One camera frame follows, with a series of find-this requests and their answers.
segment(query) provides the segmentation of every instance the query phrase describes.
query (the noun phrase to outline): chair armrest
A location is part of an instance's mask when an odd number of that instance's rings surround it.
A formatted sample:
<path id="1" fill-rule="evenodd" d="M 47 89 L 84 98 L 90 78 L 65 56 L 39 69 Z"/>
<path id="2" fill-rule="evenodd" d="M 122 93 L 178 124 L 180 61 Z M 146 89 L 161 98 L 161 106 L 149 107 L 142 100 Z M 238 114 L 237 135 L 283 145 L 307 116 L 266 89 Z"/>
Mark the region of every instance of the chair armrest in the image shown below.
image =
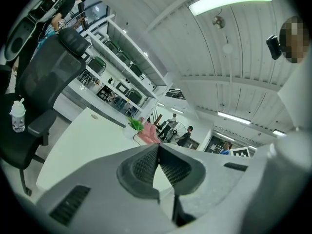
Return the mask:
<path id="1" fill-rule="evenodd" d="M 12 72 L 12 68 L 7 65 L 0 65 L 0 73 L 10 74 Z"/>
<path id="2" fill-rule="evenodd" d="M 57 113 L 53 110 L 48 110 L 40 115 L 37 119 L 28 125 L 28 132 L 35 137 L 41 137 L 47 134 L 50 127 L 57 118 Z"/>

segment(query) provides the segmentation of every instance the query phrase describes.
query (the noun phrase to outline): potted plant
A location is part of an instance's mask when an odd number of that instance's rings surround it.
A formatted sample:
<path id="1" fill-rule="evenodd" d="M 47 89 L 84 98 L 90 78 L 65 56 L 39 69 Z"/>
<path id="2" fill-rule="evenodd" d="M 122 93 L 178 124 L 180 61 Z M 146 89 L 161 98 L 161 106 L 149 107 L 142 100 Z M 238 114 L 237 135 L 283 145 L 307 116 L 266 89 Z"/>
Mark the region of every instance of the potted plant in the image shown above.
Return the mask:
<path id="1" fill-rule="evenodd" d="M 129 122 L 123 130 L 123 135 L 131 139 L 138 132 L 142 131 L 144 127 L 140 120 L 133 119 L 132 117 L 128 117 L 128 120 Z"/>

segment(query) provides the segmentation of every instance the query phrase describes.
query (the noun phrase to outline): desk surface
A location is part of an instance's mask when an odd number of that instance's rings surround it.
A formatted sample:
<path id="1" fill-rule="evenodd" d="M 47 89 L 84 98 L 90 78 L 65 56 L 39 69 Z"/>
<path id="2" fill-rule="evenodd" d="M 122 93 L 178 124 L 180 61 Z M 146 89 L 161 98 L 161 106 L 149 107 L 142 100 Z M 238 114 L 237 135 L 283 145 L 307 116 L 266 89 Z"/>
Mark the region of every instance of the desk surface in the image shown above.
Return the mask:
<path id="1" fill-rule="evenodd" d="M 133 139 L 124 137 L 122 127 L 86 108 L 52 148 L 36 185 L 47 191 L 89 161 L 137 146 Z"/>

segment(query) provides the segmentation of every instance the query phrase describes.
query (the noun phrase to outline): green plant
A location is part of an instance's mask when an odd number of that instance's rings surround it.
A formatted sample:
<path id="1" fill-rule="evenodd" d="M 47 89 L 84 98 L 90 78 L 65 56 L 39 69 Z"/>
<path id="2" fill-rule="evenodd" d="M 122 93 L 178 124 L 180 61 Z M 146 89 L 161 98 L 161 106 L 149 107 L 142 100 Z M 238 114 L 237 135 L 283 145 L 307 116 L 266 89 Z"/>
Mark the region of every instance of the green plant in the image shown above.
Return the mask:
<path id="1" fill-rule="evenodd" d="M 128 117 L 128 120 L 130 122 L 130 126 L 133 129 L 136 129 L 138 132 L 143 130 L 144 126 L 141 121 L 135 120 L 132 117 Z"/>

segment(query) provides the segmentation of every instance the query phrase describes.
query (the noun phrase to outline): ventilation slot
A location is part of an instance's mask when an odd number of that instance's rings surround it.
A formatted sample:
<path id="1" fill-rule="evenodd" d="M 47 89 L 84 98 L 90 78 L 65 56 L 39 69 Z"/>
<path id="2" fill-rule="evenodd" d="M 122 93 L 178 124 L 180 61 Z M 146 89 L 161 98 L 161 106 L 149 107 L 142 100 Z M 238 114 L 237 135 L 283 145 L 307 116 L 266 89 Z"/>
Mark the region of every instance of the ventilation slot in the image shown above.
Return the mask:
<path id="1" fill-rule="evenodd" d="M 77 185 L 50 213 L 50 216 L 57 222 L 63 225 L 68 225 L 89 191 L 90 188 Z"/>
<path id="2" fill-rule="evenodd" d="M 245 165 L 240 165 L 240 164 L 235 164 L 235 163 L 226 163 L 224 164 L 225 167 L 231 168 L 231 169 L 235 169 L 235 170 L 239 170 L 239 171 L 246 171 L 248 166 Z"/>

